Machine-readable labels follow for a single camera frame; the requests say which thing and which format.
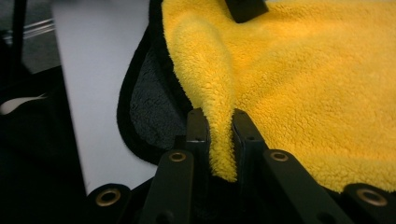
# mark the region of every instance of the metal bolt hole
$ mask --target metal bolt hole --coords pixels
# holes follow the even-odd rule
[[[271,158],[274,159],[275,161],[287,161],[289,159],[289,157],[282,152],[271,153]]]
[[[110,206],[116,203],[121,197],[118,189],[105,189],[96,196],[96,204],[101,207]]]
[[[181,152],[175,152],[169,156],[169,159],[171,161],[184,161],[184,160],[186,160],[186,154],[181,153]]]
[[[359,198],[371,205],[386,206],[388,204],[386,198],[371,189],[358,189],[356,193]]]

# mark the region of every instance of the yellow microfiber towel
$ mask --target yellow microfiber towel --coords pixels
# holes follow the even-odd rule
[[[213,175],[234,182],[231,121],[321,184],[396,190],[396,2],[276,0],[236,23],[224,0],[164,0],[170,57],[209,122]]]

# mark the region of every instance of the microfiber towel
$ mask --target microfiber towel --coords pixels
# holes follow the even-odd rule
[[[208,120],[212,174],[237,180],[232,114],[320,185],[396,190],[396,2],[268,1],[236,23],[223,0],[164,0],[177,78]]]
[[[172,81],[176,79],[175,74],[164,72],[165,60],[160,63],[157,58],[159,52],[155,49],[166,48],[152,44],[159,42],[153,36],[161,36],[161,31],[151,29],[151,32],[149,28],[122,82],[117,124],[125,145],[138,158],[158,164],[162,154],[174,148],[175,137],[185,134],[186,118],[180,112],[182,106],[175,100],[183,99],[172,85],[176,83],[182,91],[177,81]]]

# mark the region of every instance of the white surface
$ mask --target white surface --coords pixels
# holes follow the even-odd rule
[[[116,113],[149,1],[54,0],[52,14],[87,193],[107,183],[132,189],[156,167],[124,145]]]

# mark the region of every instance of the black fabric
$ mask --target black fabric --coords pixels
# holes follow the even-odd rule
[[[149,48],[130,101],[131,121],[140,138],[155,147],[170,149],[175,136],[186,134],[186,120],[174,100]]]
[[[164,148],[152,146],[145,140],[142,140],[130,119],[130,103],[134,92],[134,85],[136,84],[140,68],[145,61],[149,47],[149,33],[146,31],[134,53],[125,79],[122,82],[117,108],[117,123],[120,129],[120,135],[126,146],[131,149],[138,158],[153,164],[158,164],[161,155],[166,150]]]
[[[153,164],[172,148],[177,135],[185,134],[192,110],[166,47],[161,2],[150,1],[148,29],[123,80],[117,112],[127,147]]]
[[[3,81],[8,53],[0,51]],[[34,75],[23,70],[2,83],[0,105],[45,98],[0,115],[0,223],[80,223],[86,195],[62,68]]]
[[[158,63],[162,68],[167,85],[172,92],[172,96],[177,99],[178,108],[183,115],[187,117],[187,114],[192,110],[192,105],[174,73],[174,64],[169,56],[168,47],[166,46],[166,40],[163,34],[162,2],[163,0],[150,1],[148,30],[153,49],[155,50]]]

